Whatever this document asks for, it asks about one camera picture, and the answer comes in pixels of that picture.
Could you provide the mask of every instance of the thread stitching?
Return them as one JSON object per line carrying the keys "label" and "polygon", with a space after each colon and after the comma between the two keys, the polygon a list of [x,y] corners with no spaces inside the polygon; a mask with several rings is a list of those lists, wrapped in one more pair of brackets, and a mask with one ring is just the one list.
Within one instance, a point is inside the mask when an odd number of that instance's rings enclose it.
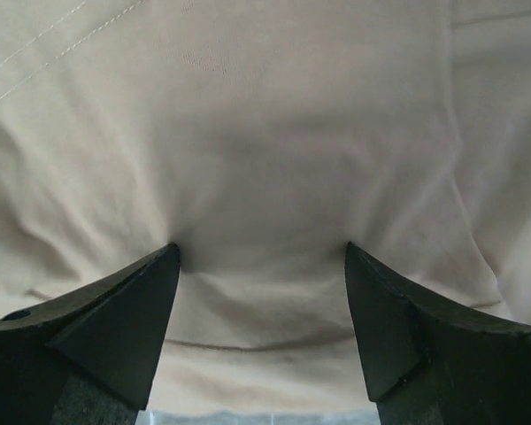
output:
{"label": "thread stitching", "polygon": [[57,25],[59,25],[60,23],[62,23],[64,20],[67,20],[71,15],[73,15],[75,12],[77,12],[82,6],[84,6],[86,4],[86,2],[82,2],[81,4],[79,4],[77,7],[75,7],[73,10],[71,10],[70,12],[68,12],[63,18],[61,18],[60,20],[58,20],[57,22],[55,22],[53,25],[51,25],[49,28],[47,28],[45,31],[41,32],[40,34],[38,34],[37,36],[35,36],[34,38],[32,38],[29,42],[27,42],[24,46],[20,47],[19,49],[17,49],[16,51],[14,51],[8,58],[6,58],[1,64],[0,64],[0,68],[4,65],[6,65],[11,59],[15,58],[16,56],[18,56],[22,51],[24,51],[25,49],[27,49],[29,46],[31,46],[33,43],[35,43],[37,40],[39,40],[40,38],[42,38],[44,35],[46,35],[47,33],[49,33],[49,31],[51,31],[54,27],[56,27]]}
{"label": "thread stitching", "polygon": [[132,11],[137,5],[143,3],[144,0],[139,0],[138,2],[132,4],[131,6],[127,7],[126,9],[124,9],[122,12],[120,12],[118,15],[116,15],[114,18],[110,19],[110,20],[107,20],[103,25],[101,25],[100,27],[92,30],[90,33],[88,33],[87,35],[85,35],[84,37],[82,37],[78,42],[76,42],[75,44],[73,44],[71,47],[63,50],[61,53],[59,53],[58,55],[56,55],[56,57],[54,57],[53,59],[49,60],[48,62],[44,63],[43,65],[41,65],[40,67],[38,67],[33,73],[31,73],[30,75],[28,75],[26,78],[24,78],[23,80],[19,81],[17,84],[15,84],[14,86],[12,86],[10,89],[8,89],[4,94],[2,94],[0,96],[0,102],[2,100],[4,100],[8,95],[10,95],[15,89],[19,88],[19,86],[21,86],[22,84],[25,84],[26,82],[28,82],[29,80],[31,80],[32,78],[34,78],[38,73],[40,73],[41,71],[43,71],[45,68],[47,68],[49,65],[51,65],[53,62],[55,62],[56,60],[59,60],[61,59],[63,56],[65,56],[67,53],[73,51],[74,49],[76,49],[77,47],[79,47],[81,44],[83,44],[84,42],[86,42],[88,39],[90,39],[94,34],[102,31],[103,29],[105,29],[106,27],[108,27],[111,23],[113,23],[114,21],[116,21],[117,19],[120,19],[122,16],[124,16],[126,13]]}

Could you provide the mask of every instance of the beige cloth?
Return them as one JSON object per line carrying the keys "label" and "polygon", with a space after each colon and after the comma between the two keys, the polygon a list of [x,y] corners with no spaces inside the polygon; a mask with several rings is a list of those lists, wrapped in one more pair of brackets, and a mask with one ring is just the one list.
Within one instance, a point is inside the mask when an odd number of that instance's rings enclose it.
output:
{"label": "beige cloth", "polygon": [[170,240],[152,408],[370,407],[349,240],[531,323],[531,0],[0,2],[0,315]]}

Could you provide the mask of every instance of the beige fabric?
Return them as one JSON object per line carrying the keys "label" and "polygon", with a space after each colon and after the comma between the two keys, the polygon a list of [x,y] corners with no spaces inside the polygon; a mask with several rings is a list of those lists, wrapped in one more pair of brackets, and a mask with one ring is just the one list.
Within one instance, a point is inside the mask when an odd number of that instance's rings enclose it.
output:
{"label": "beige fabric", "polygon": [[0,2],[0,315],[170,240],[152,408],[371,407],[349,240],[531,323],[531,0]]}

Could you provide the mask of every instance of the black clamp jaw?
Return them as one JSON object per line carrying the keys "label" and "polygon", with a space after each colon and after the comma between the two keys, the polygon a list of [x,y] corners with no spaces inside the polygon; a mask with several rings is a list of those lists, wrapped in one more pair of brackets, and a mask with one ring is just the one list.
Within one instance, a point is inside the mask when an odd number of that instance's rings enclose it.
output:
{"label": "black clamp jaw", "polygon": [[[133,425],[179,280],[176,245],[0,321],[0,425]],[[353,244],[345,261],[381,425],[531,424],[531,326],[476,312]]]}
{"label": "black clamp jaw", "polygon": [[345,272],[381,425],[531,424],[531,326],[450,301],[352,243]]}
{"label": "black clamp jaw", "polygon": [[0,321],[0,425],[134,425],[179,279],[168,245]]}

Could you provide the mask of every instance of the stitching seam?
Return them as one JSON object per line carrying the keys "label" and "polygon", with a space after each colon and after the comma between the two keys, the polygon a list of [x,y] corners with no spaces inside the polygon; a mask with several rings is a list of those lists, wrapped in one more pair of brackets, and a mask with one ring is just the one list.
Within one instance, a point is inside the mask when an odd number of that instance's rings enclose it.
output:
{"label": "stitching seam", "polygon": [[37,68],[33,73],[31,73],[30,75],[28,75],[26,78],[24,78],[23,80],[21,80],[20,82],[18,82],[17,84],[15,84],[13,87],[11,87],[10,89],[8,89],[8,91],[6,91],[3,95],[0,96],[0,102],[5,98],[7,97],[8,95],[10,95],[15,89],[17,89],[19,86],[21,86],[22,84],[28,82],[29,80],[31,80],[32,78],[34,78],[38,73],[40,73],[42,70],[44,70],[45,68],[47,68],[49,65],[51,65],[53,62],[55,62],[56,60],[58,59],[61,59],[63,56],[65,56],[67,53],[71,52],[72,50],[76,49],[77,47],[79,47],[81,44],[83,44],[84,42],[86,42],[89,38],[91,38],[94,34],[102,31],[103,29],[105,29],[106,27],[108,27],[112,22],[114,22],[115,20],[117,19],[120,19],[122,16],[124,16],[126,13],[130,12],[131,10],[133,10],[138,4],[141,4],[143,3],[144,0],[139,0],[138,2],[132,4],[131,6],[127,7],[126,9],[124,9],[122,12],[120,12],[118,15],[116,15],[114,18],[110,19],[110,20],[107,20],[103,25],[101,25],[100,27],[92,30],[90,33],[88,33],[87,35],[85,35],[84,37],[82,37],[78,42],[76,42],[75,44],[73,44],[71,47],[63,50],[61,53],[59,53],[58,55],[56,55],[56,57],[54,57],[53,59],[51,59],[49,62],[46,62],[45,64],[41,65],[39,68]]}
{"label": "stitching seam", "polygon": [[479,16],[479,17],[472,18],[469,20],[454,21],[453,26],[456,29],[460,27],[468,27],[470,25],[493,22],[497,20],[519,19],[519,18],[529,18],[529,17],[531,17],[531,11],[513,12],[513,13],[494,15],[494,16]]}
{"label": "stitching seam", "polygon": [[43,37],[44,35],[46,35],[47,33],[49,33],[49,31],[51,31],[54,27],[56,27],[57,25],[59,25],[60,23],[62,23],[64,20],[67,20],[72,14],[74,14],[75,12],[77,12],[82,6],[84,6],[86,4],[86,2],[82,2],[81,4],[79,4],[77,7],[75,7],[73,10],[71,10],[70,12],[68,12],[63,18],[61,18],[60,20],[58,20],[57,22],[55,22],[53,25],[51,25],[49,28],[47,28],[45,31],[41,32],[39,35],[37,35],[36,37],[32,38],[29,42],[27,42],[23,47],[20,47],[19,49],[17,49],[16,51],[14,51],[8,58],[6,58],[1,64],[0,64],[0,68],[4,65],[6,65],[6,63],[8,63],[8,61],[10,61],[12,58],[15,58],[16,56],[18,56],[22,51],[24,51],[25,49],[27,49],[30,45],[32,45],[33,43],[35,43],[38,39],[40,39],[41,37]]}

